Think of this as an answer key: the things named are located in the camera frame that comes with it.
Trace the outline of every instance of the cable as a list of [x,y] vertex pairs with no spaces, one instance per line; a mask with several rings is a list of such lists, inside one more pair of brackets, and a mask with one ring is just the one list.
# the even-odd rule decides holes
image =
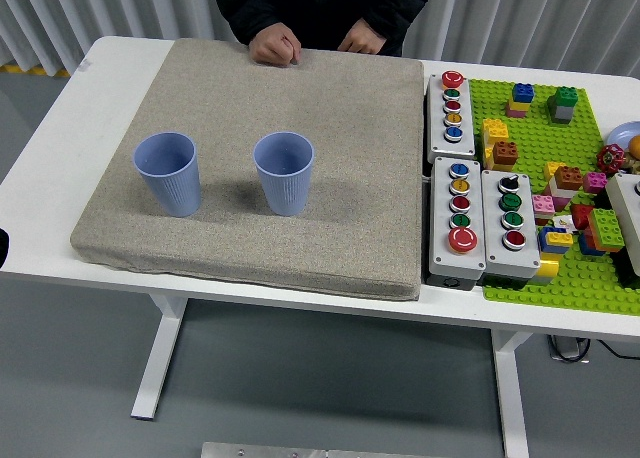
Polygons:
[[549,342],[549,346],[551,347],[551,349],[555,352],[556,355],[558,355],[558,358],[560,358],[560,360],[562,360],[564,363],[577,363],[579,361],[581,361],[585,356],[587,356],[587,352],[589,351],[589,348],[591,348],[591,340],[587,339],[587,344],[584,347],[584,350],[582,350],[582,353],[580,353],[578,356],[575,356],[573,358],[567,358],[566,356],[564,356],[562,353],[560,353],[558,351],[558,348],[556,348],[556,344],[553,341],[553,338],[551,337],[551,335],[547,335],[547,341]]
[[607,350],[609,350],[611,353],[613,353],[613,356],[615,356],[616,358],[620,358],[621,360],[639,360],[640,361],[640,356],[627,356],[627,355],[621,355],[619,353],[616,353],[614,351],[613,348],[611,348],[609,345],[607,345],[604,341],[602,340],[598,340],[600,343],[602,343],[602,346],[604,346]]

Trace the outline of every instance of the black jacket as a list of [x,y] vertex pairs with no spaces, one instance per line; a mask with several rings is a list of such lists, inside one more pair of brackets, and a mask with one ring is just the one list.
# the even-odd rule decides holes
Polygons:
[[216,0],[238,40],[248,44],[262,29],[282,22],[304,48],[335,50],[364,18],[387,39],[381,54],[398,54],[411,22],[427,0]]

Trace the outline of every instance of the gray cushion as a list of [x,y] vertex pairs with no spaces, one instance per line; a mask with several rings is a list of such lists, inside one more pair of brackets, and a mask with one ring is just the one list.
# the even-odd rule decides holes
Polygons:
[[[423,71],[419,61],[303,50],[289,68],[238,44],[179,40],[72,236],[94,263],[363,298],[420,285]],[[202,206],[164,215],[131,164],[146,136],[198,145]],[[302,214],[269,210],[251,158],[292,130],[316,148]]]

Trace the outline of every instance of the white curtain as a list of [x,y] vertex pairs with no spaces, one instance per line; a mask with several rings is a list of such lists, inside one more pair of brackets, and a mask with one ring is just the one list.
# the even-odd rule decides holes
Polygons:
[[[638,0],[430,0],[404,56],[640,78]],[[0,0],[0,64],[73,73],[105,35],[233,40],[215,0]]]

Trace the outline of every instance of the white table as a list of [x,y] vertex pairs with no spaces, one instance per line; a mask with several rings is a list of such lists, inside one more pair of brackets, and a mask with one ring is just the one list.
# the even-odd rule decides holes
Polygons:
[[[69,244],[87,201],[124,136],[172,41],[98,40],[0,186],[0,228],[10,250],[0,272],[48,283],[148,293],[162,311],[132,416],[151,419],[189,298],[489,328],[493,331],[505,454],[528,456],[515,349],[532,333],[640,341],[640,317],[487,301],[479,288],[423,286],[416,302],[345,298],[172,275],[119,271],[82,261]],[[585,88],[603,137],[635,121],[633,78],[425,61],[425,75],[456,69],[470,78]]]

